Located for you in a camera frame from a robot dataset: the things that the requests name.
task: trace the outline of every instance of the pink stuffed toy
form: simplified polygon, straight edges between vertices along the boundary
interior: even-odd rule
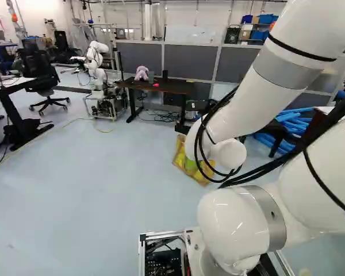
[[[137,74],[134,78],[135,81],[140,81],[140,80],[144,80],[147,81],[148,80],[148,68],[144,67],[144,66],[139,66],[137,68]]]

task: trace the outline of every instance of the black desk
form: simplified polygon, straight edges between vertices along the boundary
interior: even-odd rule
[[[184,126],[186,96],[193,94],[196,91],[194,83],[187,82],[186,80],[181,79],[168,79],[167,82],[164,82],[162,78],[155,78],[154,80],[154,83],[149,83],[140,80],[134,80],[134,77],[132,76],[123,82],[117,82],[118,87],[129,89],[129,102],[132,115],[126,120],[126,122],[129,123],[133,121],[134,118],[137,117],[138,114],[143,110],[143,106],[139,107],[136,110],[134,90],[147,90],[179,94],[181,95],[181,116],[180,121],[175,126],[175,131],[187,134],[189,131],[189,127]]]
[[[9,95],[13,94],[21,89],[24,89],[28,86],[40,84],[43,81],[47,81],[46,78],[24,78],[21,77],[18,80],[16,78],[6,80],[3,82],[5,88],[0,88],[0,101],[2,106],[4,107],[8,118],[10,119],[13,126],[16,128],[17,132],[21,136],[21,142],[19,144],[15,144],[10,147],[10,150],[15,151],[24,144],[28,143],[29,141],[36,138],[38,135],[41,135],[45,131],[53,128],[53,124],[48,124],[43,128],[38,129],[33,133],[32,130],[27,129],[23,124],[23,119],[19,115],[18,110],[14,106],[14,103],[10,99]]]

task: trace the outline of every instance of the wooden desk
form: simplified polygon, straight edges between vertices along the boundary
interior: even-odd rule
[[[175,131],[183,134],[188,133],[189,127],[184,126],[186,96],[196,92],[194,83],[187,82],[186,80],[181,79],[168,79],[167,82],[164,82],[162,78],[155,78],[154,83],[149,83],[145,81],[134,80],[134,77],[132,76],[123,82],[117,82],[117,86],[128,88],[129,90],[129,102],[132,114],[126,120],[127,123],[133,121],[134,118],[137,117],[138,114],[143,110],[143,106],[139,107],[136,110],[134,90],[158,91],[181,95],[181,116],[180,121],[175,126]]]

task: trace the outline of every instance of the gray floor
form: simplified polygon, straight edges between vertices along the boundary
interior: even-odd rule
[[[64,83],[78,81],[72,76]],[[115,123],[76,120],[62,128],[86,118],[84,94],[55,96],[72,100],[68,112],[45,111],[43,121],[53,121],[55,129],[0,165],[0,276],[137,275],[138,234],[196,225],[197,204],[216,185],[203,188],[171,164],[173,124],[139,119],[126,124],[126,114]],[[28,105],[41,101],[39,95],[19,91],[11,98],[23,117],[37,117]],[[0,140],[4,124],[0,121]],[[252,139],[246,145],[243,172],[269,161],[268,148]],[[274,181],[277,174],[256,183]],[[314,275],[336,275],[345,271],[344,265],[332,266],[345,260],[344,248],[345,242],[318,240],[286,255],[296,273],[308,267]],[[314,262],[305,257],[309,251],[318,254]]]

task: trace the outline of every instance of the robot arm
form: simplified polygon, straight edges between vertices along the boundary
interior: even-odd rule
[[[83,69],[87,69],[90,76],[95,78],[94,84],[96,89],[102,90],[106,73],[104,69],[99,68],[102,64],[103,57],[100,53],[107,53],[109,47],[97,41],[92,41],[88,48],[86,56],[73,56],[70,60],[75,60],[81,64]]]
[[[264,127],[345,50],[345,16],[340,14],[345,14],[345,0],[288,2],[231,102],[206,124],[204,153],[220,159],[230,151],[223,159],[234,168],[235,153],[244,145],[233,138]],[[200,124],[192,126],[185,142],[191,160]],[[308,155],[318,176],[345,204],[345,121],[313,142]],[[199,204],[198,223],[215,263],[230,275],[243,275],[260,254],[323,233],[345,233],[345,211],[321,188],[300,153],[276,183],[208,193]]]
[[[216,147],[263,128],[342,54],[345,17],[335,11],[345,13],[345,0],[288,2],[234,98],[206,126]],[[186,139],[191,160],[200,123],[195,123]],[[210,154],[212,146],[205,134],[204,151]]]

